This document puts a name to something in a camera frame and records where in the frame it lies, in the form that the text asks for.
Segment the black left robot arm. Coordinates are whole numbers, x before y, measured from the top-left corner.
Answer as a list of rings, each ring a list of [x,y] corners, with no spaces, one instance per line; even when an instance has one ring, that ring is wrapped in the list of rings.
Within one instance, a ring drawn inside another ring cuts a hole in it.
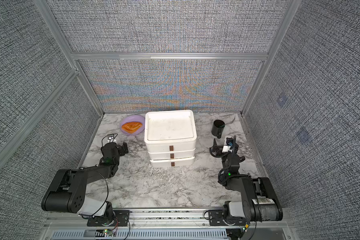
[[[114,177],[120,157],[129,153],[127,143],[111,142],[101,147],[103,157],[99,164],[75,170],[60,169],[48,187],[41,208],[46,212],[74,213],[87,219],[88,227],[117,226],[117,216],[107,200],[86,199],[87,185]]]

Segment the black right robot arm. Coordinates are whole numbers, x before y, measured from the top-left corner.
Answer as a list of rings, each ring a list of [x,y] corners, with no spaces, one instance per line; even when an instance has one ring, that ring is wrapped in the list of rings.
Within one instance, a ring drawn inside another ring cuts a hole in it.
[[[217,175],[218,183],[226,190],[239,192],[241,195],[240,201],[224,203],[222,216],[216,219],[216,223],[231,226],[282,220],[283,210],[270,179],[241,174],[240,164],[245,161],[245,157],[239,156],[237,152],[235,138],[228,138],[224,145],[218,145],[214,139],[209,148],[210,155],[222,162],[222,169]]]

